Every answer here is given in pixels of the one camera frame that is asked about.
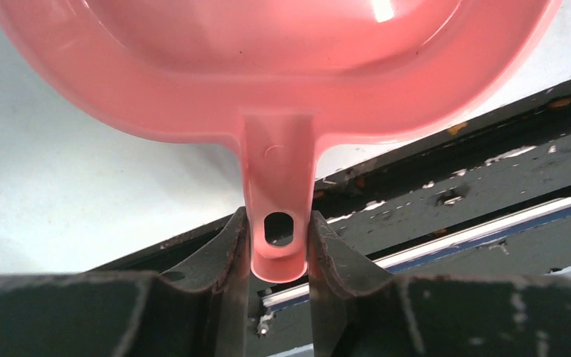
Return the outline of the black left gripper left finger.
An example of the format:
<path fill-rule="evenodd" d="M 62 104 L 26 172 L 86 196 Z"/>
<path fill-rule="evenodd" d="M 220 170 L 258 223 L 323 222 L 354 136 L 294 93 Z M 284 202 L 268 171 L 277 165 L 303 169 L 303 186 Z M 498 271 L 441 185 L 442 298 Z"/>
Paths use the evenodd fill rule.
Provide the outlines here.
<path fill-rule="evenodd" d="M 248 219 L 168 270 L 0 275 L 0 356 L 243 356 Z"/>

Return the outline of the pink plastic dustpan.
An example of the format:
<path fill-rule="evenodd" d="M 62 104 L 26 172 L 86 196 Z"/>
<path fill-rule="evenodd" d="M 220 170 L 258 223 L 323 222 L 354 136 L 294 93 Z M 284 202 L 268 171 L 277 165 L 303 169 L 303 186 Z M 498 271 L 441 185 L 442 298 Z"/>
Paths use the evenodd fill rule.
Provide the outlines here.
<path fill-rule="evenodd" d="M 307 269 L 316 164 L 480 106 L 559 1 L 0 1 L 0 26 L 65 99 L 122 132 L 239 159 L 251 271 Z"/>

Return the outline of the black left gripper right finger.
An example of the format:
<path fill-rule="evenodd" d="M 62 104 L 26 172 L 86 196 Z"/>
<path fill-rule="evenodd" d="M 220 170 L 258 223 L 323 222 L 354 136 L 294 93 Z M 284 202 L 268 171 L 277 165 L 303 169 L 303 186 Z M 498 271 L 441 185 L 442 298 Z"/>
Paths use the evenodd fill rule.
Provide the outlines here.
<path fill-rule="evenodd" d="M 391 274 L 313 212 L 316 356 L 571 356 L 571 279 Z"/>

